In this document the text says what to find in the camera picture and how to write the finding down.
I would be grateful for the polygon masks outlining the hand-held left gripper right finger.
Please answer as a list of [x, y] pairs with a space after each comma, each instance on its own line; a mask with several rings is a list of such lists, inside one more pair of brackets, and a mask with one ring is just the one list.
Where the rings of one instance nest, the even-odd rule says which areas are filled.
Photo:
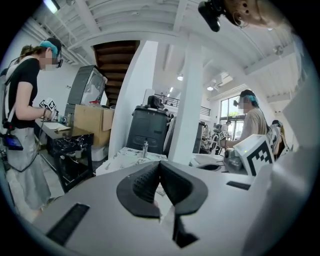
[[208, 197], [207, 185], [168, 161], [161, 161], [159, 168], [161, 186], [175, 207], [175, 214], [196, 213]]

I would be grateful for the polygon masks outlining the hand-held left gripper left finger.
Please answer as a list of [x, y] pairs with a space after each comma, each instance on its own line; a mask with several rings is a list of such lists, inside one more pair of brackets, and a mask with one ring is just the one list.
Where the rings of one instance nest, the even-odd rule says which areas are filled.
[[160, 183], [159, 162], [149, 162], [147, 166], [127, 175], [116, 188], [121, 205], [136, 217], [159, 217], [160, 210], [154, 204], [156, 190]]

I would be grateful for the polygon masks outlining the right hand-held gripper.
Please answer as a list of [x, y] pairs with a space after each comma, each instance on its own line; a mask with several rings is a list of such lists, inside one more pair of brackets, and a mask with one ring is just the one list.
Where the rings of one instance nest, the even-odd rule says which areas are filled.
[[255, 177], [274, 155], [265, 135], [253, 134], [224, 152], [223, 164], [229, 173]]

